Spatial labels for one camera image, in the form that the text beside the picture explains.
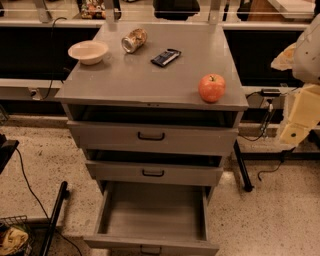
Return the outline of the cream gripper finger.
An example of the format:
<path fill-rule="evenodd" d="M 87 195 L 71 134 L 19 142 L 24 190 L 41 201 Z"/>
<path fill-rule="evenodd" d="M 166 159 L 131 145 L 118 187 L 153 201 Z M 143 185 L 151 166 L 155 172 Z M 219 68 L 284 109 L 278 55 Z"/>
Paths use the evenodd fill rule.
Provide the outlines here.
<path fill-rule="evenodd" d="M 272 62 L 271 67 L 276 70 L 284 71 L 293 67 L 294 51 L 296 44 L 293 43 L 286 47 Z"/>
<path fill-rule="evenodd" d="M 306 83 L 287 97 L 279 140 L 297 146 L 320 122 L 320 86 Z"/>

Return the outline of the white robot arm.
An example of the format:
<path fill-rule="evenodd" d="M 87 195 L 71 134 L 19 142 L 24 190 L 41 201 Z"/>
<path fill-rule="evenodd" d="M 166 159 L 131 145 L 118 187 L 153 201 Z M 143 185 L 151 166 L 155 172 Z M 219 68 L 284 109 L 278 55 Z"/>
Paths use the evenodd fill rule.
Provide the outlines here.
<path fill-rule="evenodd" d="M 292 70 L 304 83 L 293 102 L 279 135 L 282 143 L 298 145 L 320 122 L 320 14 L 272 62 L 276 70 Z"/>

